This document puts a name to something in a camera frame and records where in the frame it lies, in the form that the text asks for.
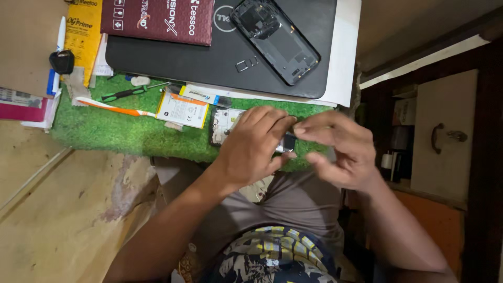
white cabinet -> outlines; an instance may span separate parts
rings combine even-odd
[[[471,70],[418,87],[412,191],[466,205],[477,75],[478,70]],[[444,128],[436,130],[433,145],[432,134],[439,124]],[[449,137],[448,133],[452,135],[453,131],[465,134],[466,140],[460,142]]]

drawer handle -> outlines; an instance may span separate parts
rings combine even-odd
[[[442,149],[437,147],[437,129],[441,130],[444,127],[444,124],[440,123],[436,127],[434,127],[432,131],[432,148],[437,154],[442,153]],[[468,135],[463,133],[462,131],[449,131],[447,133],[447,136],[460,143],[464,143],[468,139]]]
[[[437,153],[437,154],[440,154],[442,153],[442,150],[440,148],[437,147],[437,129],[443,129],[444,128],[444,124],[443,123],[440,123],[438,124],[436,127],[433,128],[433,131],[432,131],[432,149]]]

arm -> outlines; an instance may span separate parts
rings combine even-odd
[[[294,130],[300,139],[334,148],[335,163],[318,153],[309,153],[306,159],[321,179],[358,192],[378,258],[401,269],[394,280],[435,275],[455,281],[438,247],[380,176],[369,130],[336,111],[309,117]]]
[[[293,157],[272,158],[295,121],[286,111],[269,106],[245,112],[217,160],[122,247],[103,282],[146,281],[171,274],[208,212],[231,193],[270,176]]]

maroon box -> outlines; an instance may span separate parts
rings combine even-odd
[[[101,32],[211,45],[214,0],[103,0]]]

screwdriver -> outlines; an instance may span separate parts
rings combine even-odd
[[[117,99],[120,99],[120,98],[123,98],[123,97],[128,97],[128,96],[135,95],[135,94],[141,94],[141,93],[144,93],[144,92],[148,91],[148,89],[159,87],[159,86],[163,86],[163,85],[167,85],[167,84],[171,84],[171,82],[166,82],[166,83],[162,83],[162,84],[158,84],[158,85],[150,86],[150,87],[148,87],[148,86],[142,86],[142,87],[139,87],[137,89],[127,90],[127,91],[121,91],[121,92],[118,92],[118,93],[110,93],[110,94],[107,94],[105,96],[102,96],[102,97],[98,98],[96,101],[99,101],[99,102],[111,102],[111,101],[114,101],[114,100],[117,100]]]

